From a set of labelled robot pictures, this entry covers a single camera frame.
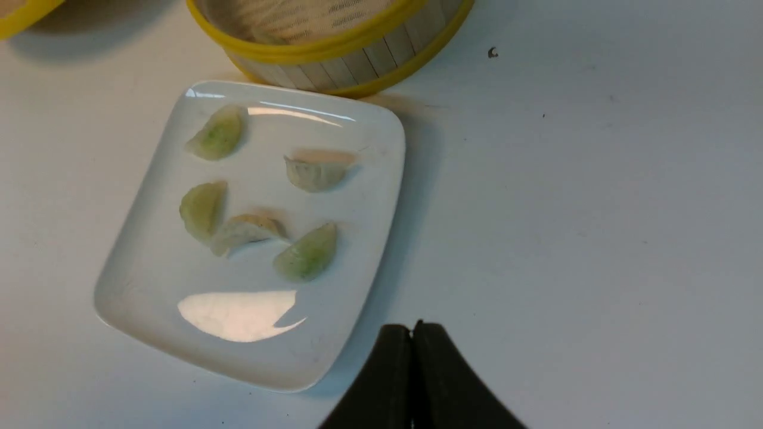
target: yellow rim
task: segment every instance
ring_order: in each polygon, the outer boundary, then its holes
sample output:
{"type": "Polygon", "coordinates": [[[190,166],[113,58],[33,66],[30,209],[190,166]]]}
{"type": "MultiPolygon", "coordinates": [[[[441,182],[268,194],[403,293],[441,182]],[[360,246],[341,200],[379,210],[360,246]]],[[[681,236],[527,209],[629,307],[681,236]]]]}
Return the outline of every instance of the yellow rim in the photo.
{"type": "Polygon", "coordinates": [[[37,0],[27,2],[26,5],[13,11],[10,15],[0,19],[0,39],[7,39],[16,33],[29,28],[30,25],[39,21],[53,9],[59,7],[63,0],[37,0]]]}
{"type": "MultiPolygon", "coordinates": [[[[347,98],[363,98],[383,91],[384,89],[387,89],[390,86],[393,86],[394,84],[399,83],[403,79],[414,74],[432,58],[434,58],[434,56],[437,55],[437,53],[440,52],[445,47],[445,45],[448,44],[448,42],[450,42],[453,36],[456,35],[456,32],[466,20],[466,17],[469,15],[469,11],[472,9],[473,5],[474,0],[463,0],[463,3],[459,7],[459,10],[456,12],[456,15],[443,29],[443,32],[435,37],[429,46],[424,48],[424,50],[419,52],[410,61],[398,67],[395,71],[362,85],[351,86],[349,88],[332,89],[330,91],[325,91],[325,94],[338,95],[339,97],[347,98]]],[[[243,73],[251,81],[270,85],[268,82],[263,81],[258,76],[244,69],[233,58],[230,58],[230,61],[233,62],[236,68],[238,68],[238,70],[240,70],[241,73],[243,73]]]]}
{"type": "Polygon", "coordinates": [[[207,21],[196,7],[195,0],[186,0],[193,18],[217,44],[251,60],[277,64],[316,63],[366,47],[403,24],[426,3],[427,0],[397,0],[372,19],[341,34],[311,44],[277,46],[255,44],[225,34],[207,21]]]}

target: white table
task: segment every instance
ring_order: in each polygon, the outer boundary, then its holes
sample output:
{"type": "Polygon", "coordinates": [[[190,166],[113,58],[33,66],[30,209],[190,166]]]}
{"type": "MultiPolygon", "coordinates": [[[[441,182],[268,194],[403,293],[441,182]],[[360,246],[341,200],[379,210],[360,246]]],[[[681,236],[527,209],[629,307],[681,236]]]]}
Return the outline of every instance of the white table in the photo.
{"type": "Polygon", "coordinates": [[[0,44],[0,426],[316,427],[379,326],[424,318],[535,429],[763,427],[763,2],[478,0],[369,99],[408,135],[398,219],[297,395],[92,308],[175,99],[240,79],[183,3],[72,0],[0,44]]]}

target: mesh liner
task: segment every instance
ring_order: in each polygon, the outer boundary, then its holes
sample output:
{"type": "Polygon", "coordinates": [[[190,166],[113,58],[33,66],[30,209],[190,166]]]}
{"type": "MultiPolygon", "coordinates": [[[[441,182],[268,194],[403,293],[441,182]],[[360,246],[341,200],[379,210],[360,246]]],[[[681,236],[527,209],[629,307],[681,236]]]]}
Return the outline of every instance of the mesh liner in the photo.
{"type": "Polygon", "coordinates": [[[0,18],[5,18],[13,11],[27,4],[27,0],[0,0],[0,18]]]}
{"type": "Polygon", "coordinates": [[[395,0],[195,0],[226,34],[262,44],[303,44],[356,27],[395,0]]]}

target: dumpling wrapper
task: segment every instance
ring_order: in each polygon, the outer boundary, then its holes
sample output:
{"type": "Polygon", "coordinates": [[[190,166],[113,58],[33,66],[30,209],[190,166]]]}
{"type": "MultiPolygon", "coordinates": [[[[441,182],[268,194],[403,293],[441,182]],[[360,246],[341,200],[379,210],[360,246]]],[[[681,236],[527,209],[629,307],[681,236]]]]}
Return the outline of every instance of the dumpling wrapper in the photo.
{"type": "Polygon", "coordinates": [[[308,163],[284,156],[286,176],[292,185],[307,192],[322,192],[344,179],[348,163],[308,163]]]}
{"type": "Polygon", "coordinates": [[[305,283],[328,268],[336,255],[336,224],[312,230],[273,260],[273,268],[289,282],[305,283]]]}
{"type": "Polygon", "coordinates": [[[230,155],[243,132],[243,108],[227,105],[216,111],[204,127],[185,144],[185,149],[204,160],[215,161],[230,155]]]}
{"type": "Polygon", "coordinates": [[[220,223],[227,188],[225,181],[203,183],[191,188],[180,201],[180,218],[185,223],[185,230],[205,245],[220,223]]]}
{"type": "Polygon", "coordinates": [[[273,220],[257,214],[241,214],[228,219],[217,229],[209,247],[215,256],[226,256],[236,247],[271,238],[285,241],[273,220]]]}

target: plate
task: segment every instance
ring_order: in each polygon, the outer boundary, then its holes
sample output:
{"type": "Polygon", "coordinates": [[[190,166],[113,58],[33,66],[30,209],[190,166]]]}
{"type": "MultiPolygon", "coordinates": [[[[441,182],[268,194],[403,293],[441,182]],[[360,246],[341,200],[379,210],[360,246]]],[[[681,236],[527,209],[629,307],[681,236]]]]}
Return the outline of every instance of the plate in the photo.
{"type": "Polygon", "coordinates": [[[336,360],[369,293],[404,158],[402,125],[385,108],[264,85],[192,86],[172,110],[95,287],[99,317],[216,373],[278,392],[311,387],[336,360]],[[185,142],[228,104],[249,113],[236,153],[215,162],[187,153],[185,142]],[[288,181],[283,157],[294,154],[339,154],[355,164],[335,189],[310,194],[288,181]],[[286,282],[272,268],[286,247],[277,240],[213,256],[185,231],[178,207],[190,188],[216,180],[228,182],[225,218],[264,211],[292,239],[336,222],[329,269],[307,284],[286,282]]]}

